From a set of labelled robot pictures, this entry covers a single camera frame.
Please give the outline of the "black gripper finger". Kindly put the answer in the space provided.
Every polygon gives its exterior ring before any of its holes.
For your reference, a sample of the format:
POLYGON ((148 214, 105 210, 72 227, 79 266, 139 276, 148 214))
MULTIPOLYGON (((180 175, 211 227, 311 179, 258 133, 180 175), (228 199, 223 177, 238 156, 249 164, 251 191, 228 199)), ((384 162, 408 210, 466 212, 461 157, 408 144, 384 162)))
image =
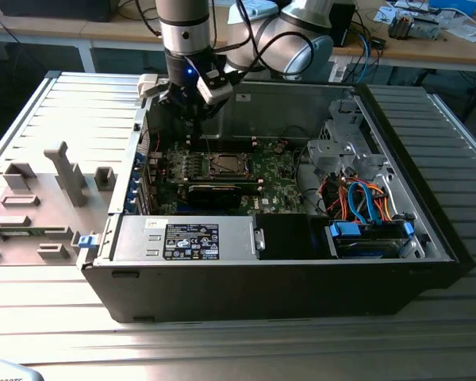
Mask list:
POLYGON ((202 134, 202 106, 193 90, 178 85, 169 85, 160 94, 158 104, 174 119, 181 121, 193 136, 202 134))
POLYGON ((205 104, 200 110, 200 135, 203 134, 203 127, 202 124, 212 119, 224 106, 224 102, 218 102, 215 105, 208 105, 205 104))

